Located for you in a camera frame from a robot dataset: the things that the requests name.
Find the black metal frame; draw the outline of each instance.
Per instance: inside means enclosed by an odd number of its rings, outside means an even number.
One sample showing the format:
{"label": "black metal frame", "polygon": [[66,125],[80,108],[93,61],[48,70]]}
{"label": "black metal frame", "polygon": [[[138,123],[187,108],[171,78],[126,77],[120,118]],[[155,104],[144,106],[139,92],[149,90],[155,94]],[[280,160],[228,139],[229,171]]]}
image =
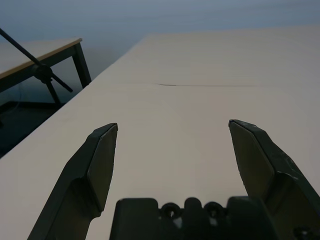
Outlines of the black metal frame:
{"label": "black metal frame", "polygon": [[[73,58],[73,62],[80,78],[82,88],[85,88],[91,82],[91,77],[80,43],[70,46],[50,57],[41,60],[40,62],[49,67],[52,67],[53,65],[56,65],[69,57]],[[25,67],[24,69],[1,78],[0,93],[33,77],[34,66],[35,64],[32,64],[31,66]]]}

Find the metal table leg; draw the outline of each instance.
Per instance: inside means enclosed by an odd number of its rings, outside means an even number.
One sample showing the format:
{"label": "metal table leg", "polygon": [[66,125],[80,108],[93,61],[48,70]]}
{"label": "metal table leg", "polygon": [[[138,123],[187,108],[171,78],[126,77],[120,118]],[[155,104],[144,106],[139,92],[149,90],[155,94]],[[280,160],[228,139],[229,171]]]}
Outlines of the metal table leg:
{"label": "metal table leg", "polygon": [[76,71],[79,75],[80,82],[83,88],[91,83],[91,77],[87,67],[84,53],[80,43],[74,45],[75,54],[72,56]]}

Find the floor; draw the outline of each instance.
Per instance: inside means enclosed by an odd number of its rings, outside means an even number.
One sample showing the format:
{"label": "floor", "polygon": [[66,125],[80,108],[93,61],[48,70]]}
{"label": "floor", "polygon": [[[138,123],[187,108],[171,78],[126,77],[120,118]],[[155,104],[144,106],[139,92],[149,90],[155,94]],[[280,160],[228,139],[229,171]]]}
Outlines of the floor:
{"label": "floor", "polygon": [[13,149],[56,111],[56,108],[33,108],[19,105],[11,106],[5,111],[1,111],[0,158]]}

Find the white tabletop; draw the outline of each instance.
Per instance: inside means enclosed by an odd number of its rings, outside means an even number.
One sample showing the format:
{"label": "white tabletop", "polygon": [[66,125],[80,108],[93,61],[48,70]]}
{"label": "white tabletop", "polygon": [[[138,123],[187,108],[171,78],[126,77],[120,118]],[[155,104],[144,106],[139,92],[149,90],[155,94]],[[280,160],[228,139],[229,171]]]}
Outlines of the white tabletop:
{"label": "white tabletop", "polygon": [[[207,34],[199,36],[205,41]],[[121,198],[151,197],[160,206],[167,202],[182,206],[187,197],[194,196],[203,204],[216,201],[225,205],[230,196],[245,195],[229,119],[266,130],[320,193],[320,97],[316,84],[212,86],[218,84],[212,81],[205,86],[163,86],[141,72],[125,79],[124,72],[137,64],[127,61],[127,56],[131,59],[136,52],[136,62],[142,63],[148,55],[144,50],[148,39],[160,44],[170,36],[178,35],[158,35],[159,41],[157,36],[147,38],[0,159],[0,239],[27,239],[66,162],[94,129],[112,122],[119,125],[112,182],[105,210],[91,222],[87,240],[109,238],[115,205]],[[166,44],[157,49],[162,56],[164,52],[173,55]],[[175,57],[178,65],[179,56]],[[179,75],[173,66],[158,67],[155,78],[158,73],[175,71],[177,75],[170,79],[184,82],[185,75]],[[115,82],[116,68],[123,76],[120,82],[136,83],[110,83]],[[210,68],[204,69],[215,76]],[[269,77],[278,76],[270,71]]]}
{"label": "white tabletop", "polygon": [[319,84],[319,43],[319,25],[151,35],[104,77],[202,86]]}
{"label": "white tabletop", "polygon": [[[38,60],[46,59],[82,41],[81,38],[20,42]],[[0,79],[31,66],[33,62],[9,42],[0,42]]]}

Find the wall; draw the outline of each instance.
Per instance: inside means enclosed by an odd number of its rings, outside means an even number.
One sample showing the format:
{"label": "wall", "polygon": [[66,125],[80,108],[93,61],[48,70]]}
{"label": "wall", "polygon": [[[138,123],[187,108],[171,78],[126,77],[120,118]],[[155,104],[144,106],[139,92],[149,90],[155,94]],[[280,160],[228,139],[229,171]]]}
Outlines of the wall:
{"label": "wall", "polygon": [[[82,37],[94,79],[149,33],[319,24],[319,12],[318,0],[2,0],[0,26],[17,41]],[[71,59],[53,70],[74,94],[81,89]],[[23,83],[22,99],[52,101],[36,79]]]}

